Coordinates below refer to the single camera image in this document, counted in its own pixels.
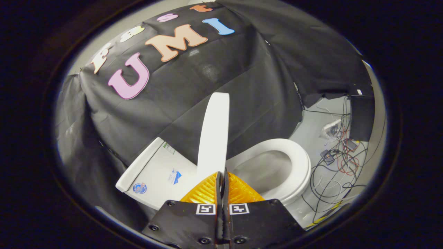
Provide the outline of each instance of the toilet seat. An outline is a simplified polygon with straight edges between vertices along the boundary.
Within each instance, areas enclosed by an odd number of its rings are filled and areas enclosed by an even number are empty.
[[[288,139],[271,139],[252,146],[226,161],[226,169],[233,172],[244,162],[270,151],[286,154],[291,161],[288,177],[277,187],[262,193],[264,199],[279,199],[283,205],[291,204],[303,193],[311,175],[311,160],[306,151],[296,142]]]

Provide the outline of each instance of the label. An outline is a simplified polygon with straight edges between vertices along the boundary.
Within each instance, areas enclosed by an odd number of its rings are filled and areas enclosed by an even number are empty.
[[[167,151],[169,151],[169,153],[171,153],[171,154],[174,154],[174,153],[175,153],[174,148],[171,147],[168,143],[165,143],[165,144],[163,145],[163,148],[165,148],[165,149],[166,149]]]
[[[144,194],[146,193],[147,187],[144,183],[136,183],[134,187],[132,187],[132,190],[134,190],[136,194]]]
[[[195,214],[199,215],[214,215],[215,214],[215,204],[198,204],[197,212]]]
[[[168,182],[170,182],[172,185],[176,185],[177,183],[179,183],[179,178],[182,176],[182,174],[178,171],[175,170],[174,168],[172,169],[171,174],[168,177]]]
[[[249,214],[249,208],[247,203],[242,204],[230,204],[229,205],[229,214]]]

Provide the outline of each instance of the foam letter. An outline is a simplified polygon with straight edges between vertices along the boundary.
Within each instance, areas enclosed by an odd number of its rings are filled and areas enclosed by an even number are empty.
[[[203,22],[216,28],[219,35],[230,35],[235,32],[235,30],[230,29],[222,24],[217,18],[206,19],[203,20]]]
[[[135,53],[125,63],[125,66],[132,66],[138,73],[139,79],[137,83],[130,86],[126,80],[121,76],[122,69],[117,70],[109,79],[108,85],[112,86],[117,93],[124,99],[132,99],[137,96],[141,90],[146,86],[149,80],[149,70],[139,59],[140,53]]]
[[[177,51],[172,51],[168,47],[186,50],[185,39],[190,47],[205,43],[208,39],[197,34],[191,29],[191,25],[185,24],[175,28],[175,36],[157,35],[145,42],[146,45],[153,45],[161,54],[162,62],[167,62],[177,56]]]
[[[164,22],[167,22],[167,21],[170,21],[170,20],[172,20],[172,19],[175,19],[175,18],[177,18],[179,15],[174,15],[174,14],[166,14],[166,15],[164,15],[164,16],[161,16],[161,17],[159,17],[159,18],[157,18],[157,21],[159,21],[159,22],[161,22],[161,23],[164,23]]]
[[[98,54],[94,57],[94,59],[91,61],[91,64],[94,64],[94,73],[96,74],[101,66],[105,63],[106,61],[106,55],[108,54],[109,50],[108,47],[110,46],[110,43],[107,43],[101,50],[100,52],[98,52]]]
[[[206,5],[195,5],[195,6],[192,6],[191,8],[189,8],[189,9],[194,9],[194,10],[196,10],[198,12],[209,12],[209,11],[212,10],[211,8],[207,9],[205,7],[206,7]]]
[[[138,33],[140,33],[143,30],[144,30],[144,27],[141,27],[141,26],[137,26],[137,27],[134,27],[134,28],[128,30],[128,32],[124,33],[121,36],[120,42],[122,43],[122,42],[129,40],[131,37],[137,35]]]

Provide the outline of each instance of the plastic bag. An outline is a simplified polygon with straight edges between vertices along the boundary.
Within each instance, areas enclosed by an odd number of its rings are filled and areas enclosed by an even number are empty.
[[[342,123],[341,119],[334,120],[323,126],[322,131],[320,133],[320,137],[327,139],[328,143],[333,142],[337,139],[338,130],[340,129],[340,125]]]

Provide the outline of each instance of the black cloth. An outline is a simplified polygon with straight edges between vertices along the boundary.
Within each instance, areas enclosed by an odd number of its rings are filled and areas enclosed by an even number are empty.
[[[202,122],[213,92],[230,94],[227,159],[259,142],[288,138],[302,118],[293,79],[273,47],[248,20],[221,4],[207,6],[213,11],[197,12],[186,6],[135,24],[145,30],[120,43],[122,31],[110,41],[107,60],[97,74],[93,64],[85,65],[79,74],[66,78],[60,91],[55,137],[61,169],[86,201],[136,229],[147,217],[134,200],[115,188],[116,181],[157,137],[196,164]],[[156,21],[167,13],[179,17]],[[214,17],[235,33],[219,35],[202,23]],[[155,35],[174,36],[174,29],[184,24],[209,40],[178,50],[179,55],[168,62],[160,60],[153,46],[144,44]],[[150,77],[142,92],[125,100],[108,81],[120,68],[129,84],[137,81],[138,74],[124,65],[136,52]]]
[[[331,27],[281,1],[217,0],[250,22],[283,59],[306,107],[321,97],[372,95],[361,55]]]

